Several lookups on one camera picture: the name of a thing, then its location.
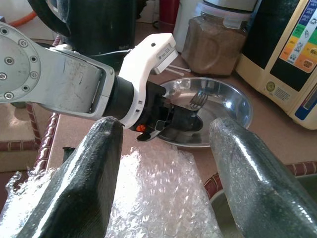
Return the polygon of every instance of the orange cable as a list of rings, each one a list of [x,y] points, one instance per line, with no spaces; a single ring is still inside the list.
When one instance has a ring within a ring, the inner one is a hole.
[[[33,12],[27,14],[26,16],[24,16],[16,21],[10,22],[9,25],[11,25],[13,27],[18,27],[18,26],[21,26],[21,25],[31,21],[34,17],[36,17],[36,13],[33,11]]]

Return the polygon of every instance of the red bottle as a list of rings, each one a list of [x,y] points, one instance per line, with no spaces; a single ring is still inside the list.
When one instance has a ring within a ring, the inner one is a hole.
[[[160,0],[159,1],[159,25],[162,32],[173,33],[177,18],[179,0]]]

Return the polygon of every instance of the colorful label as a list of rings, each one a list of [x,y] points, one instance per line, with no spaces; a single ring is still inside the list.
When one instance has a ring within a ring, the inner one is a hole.
[[[317,0],[310,0],[280,58],[306,73],[317,65]]]

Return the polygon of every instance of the jar lid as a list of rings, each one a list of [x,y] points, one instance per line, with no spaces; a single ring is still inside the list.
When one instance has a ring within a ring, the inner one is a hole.
[[[243,10],[243,11],[253,11],[257,0],[204,0],[206,2],[212,3],[214,5]]]
[[[251,13],[241,13],[235,11],[224,10],[218,7],[214,7],[208,3],[201,3],[201,12],[223,18],[223,25],[231,29],[240,29],[243,21],[248,21],[251,17]]]

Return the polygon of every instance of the brown powder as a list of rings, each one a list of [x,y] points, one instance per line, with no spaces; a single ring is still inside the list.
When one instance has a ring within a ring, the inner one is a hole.
[[[202,15],[189,21],[182,57],[192,71],[230,75],[235,67],[246,32],[223,25],[223,18]]]

